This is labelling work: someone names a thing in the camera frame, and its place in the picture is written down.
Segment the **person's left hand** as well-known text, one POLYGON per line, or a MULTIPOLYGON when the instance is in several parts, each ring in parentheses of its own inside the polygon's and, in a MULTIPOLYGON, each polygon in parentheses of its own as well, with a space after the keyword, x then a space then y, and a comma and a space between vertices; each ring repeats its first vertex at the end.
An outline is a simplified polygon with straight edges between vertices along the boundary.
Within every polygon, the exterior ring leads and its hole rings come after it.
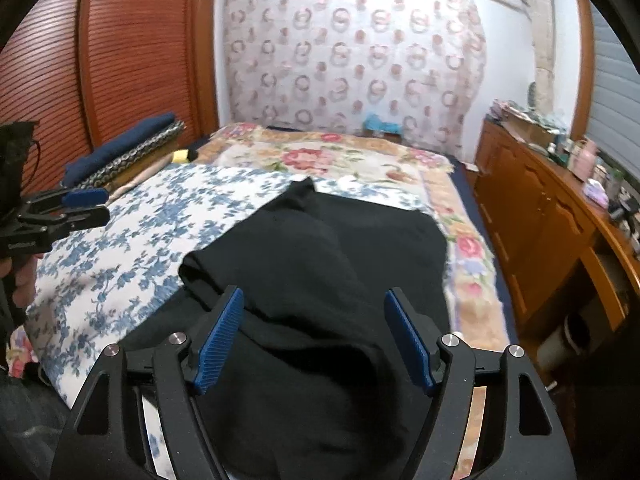
POLYGON ((26 309, 35 300, 37 266, 43 258, 43 254, 31 255, 19 268, 15 269, 10 258, 1 260, 0 274, 2 278, 12 275, 15 280, 15 289, 12 295, 15 307, 26 309))

